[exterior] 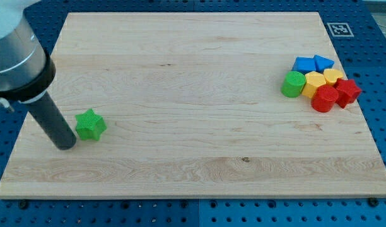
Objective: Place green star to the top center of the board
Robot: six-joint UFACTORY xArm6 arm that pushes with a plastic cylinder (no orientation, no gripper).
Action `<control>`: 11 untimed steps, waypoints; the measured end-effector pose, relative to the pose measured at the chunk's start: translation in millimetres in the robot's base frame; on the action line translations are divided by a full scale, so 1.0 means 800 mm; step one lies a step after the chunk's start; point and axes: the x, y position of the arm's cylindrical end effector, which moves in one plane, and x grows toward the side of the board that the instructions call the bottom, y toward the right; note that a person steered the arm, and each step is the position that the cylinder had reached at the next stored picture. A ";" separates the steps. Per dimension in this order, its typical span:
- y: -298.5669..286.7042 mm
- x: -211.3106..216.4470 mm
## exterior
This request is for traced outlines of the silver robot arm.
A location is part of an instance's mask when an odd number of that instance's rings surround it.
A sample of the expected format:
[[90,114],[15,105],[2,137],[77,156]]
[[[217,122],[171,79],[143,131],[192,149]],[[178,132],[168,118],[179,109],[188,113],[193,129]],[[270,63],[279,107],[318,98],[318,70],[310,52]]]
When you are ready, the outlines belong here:
[[60,150],[76,144],[76,136],[47,92],[56,75],[24,10],[36,0],[0,1],[0,107],[14,112],[12,101],[25,105]]

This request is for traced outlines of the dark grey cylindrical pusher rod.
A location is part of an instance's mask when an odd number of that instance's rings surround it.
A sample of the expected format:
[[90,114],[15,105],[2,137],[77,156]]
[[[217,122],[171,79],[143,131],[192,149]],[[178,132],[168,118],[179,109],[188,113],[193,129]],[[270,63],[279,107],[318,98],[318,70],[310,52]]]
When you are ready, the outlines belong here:
[[56,148],[71,149],[76,136],[47,91],[23,103]]

